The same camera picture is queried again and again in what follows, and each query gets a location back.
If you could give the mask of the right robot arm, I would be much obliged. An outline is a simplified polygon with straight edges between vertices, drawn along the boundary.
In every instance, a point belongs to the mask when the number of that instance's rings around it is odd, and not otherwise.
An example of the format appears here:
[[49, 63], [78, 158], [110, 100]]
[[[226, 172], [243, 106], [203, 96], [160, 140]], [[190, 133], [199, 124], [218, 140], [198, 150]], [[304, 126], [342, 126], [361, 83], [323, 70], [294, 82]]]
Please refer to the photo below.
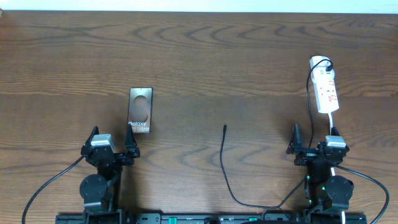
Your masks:
[[336, 175], [331, 163], [342, 163], [348, 151], [349, 147], [335, 128], [317, 147], [311, 148], [303, 145], [299, 127], [293, 127], [286, 153], [295, 155], [296, 166], [305, 166], [307, 169], [304, 192], [310, 206], [302, 212], [305, 223], [346, 221], [345, 211], [349, 209], [354, 185], [347, 178]]

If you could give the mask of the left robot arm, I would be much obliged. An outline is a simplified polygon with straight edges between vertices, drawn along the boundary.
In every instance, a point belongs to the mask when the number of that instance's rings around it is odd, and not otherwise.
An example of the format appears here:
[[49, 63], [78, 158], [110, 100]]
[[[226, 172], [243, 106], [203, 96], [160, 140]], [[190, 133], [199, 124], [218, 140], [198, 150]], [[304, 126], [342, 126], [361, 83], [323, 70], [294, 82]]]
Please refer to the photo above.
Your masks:
[[80, 195], [84, 200], [84, 223], [133, 223], [131, 214], [119, 208], [121, 176], [124, 166], [134, 164], [140, 157], [139, 147], [134, 139], [132, 125], [127, 125], [126, 152], [115, 152], [112, 136], [100, 134], [94, 127], [81, 148], [85, 161], [97, 170], [83, 179]]

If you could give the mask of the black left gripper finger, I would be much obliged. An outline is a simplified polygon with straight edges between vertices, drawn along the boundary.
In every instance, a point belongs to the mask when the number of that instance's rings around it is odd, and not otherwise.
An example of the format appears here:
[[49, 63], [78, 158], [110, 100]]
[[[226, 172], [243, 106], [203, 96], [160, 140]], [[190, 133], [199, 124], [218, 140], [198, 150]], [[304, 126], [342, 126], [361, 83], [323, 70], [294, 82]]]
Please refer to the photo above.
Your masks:
[[99, 129], [97, 126], [94, 126], [91, 134], [89, 135], [88, 139], [85, 142], [85, 146], [91, 146], [91, 141], [95, 135], [99, 134]]
[[127, 124], [126, 139], [124, 145], [129, 152], [131, 153], [137, 152], [137, 144], [134, 139], [131, 123]]

